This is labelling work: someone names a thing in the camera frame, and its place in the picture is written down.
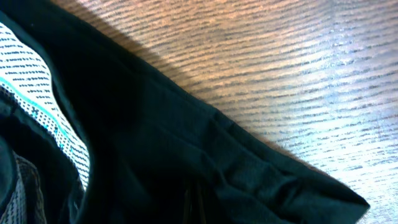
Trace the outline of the black shorts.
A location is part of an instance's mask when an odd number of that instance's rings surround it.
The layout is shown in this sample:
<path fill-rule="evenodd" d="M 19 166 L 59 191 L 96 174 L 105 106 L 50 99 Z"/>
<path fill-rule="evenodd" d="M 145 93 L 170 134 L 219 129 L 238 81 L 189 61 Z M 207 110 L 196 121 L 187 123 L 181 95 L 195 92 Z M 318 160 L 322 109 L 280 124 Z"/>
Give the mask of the black shorts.
<path fill-rule="evenodd" d="M 2 223 L 356 223 L 368 209 L 52 2 L 1 2 Z"/>

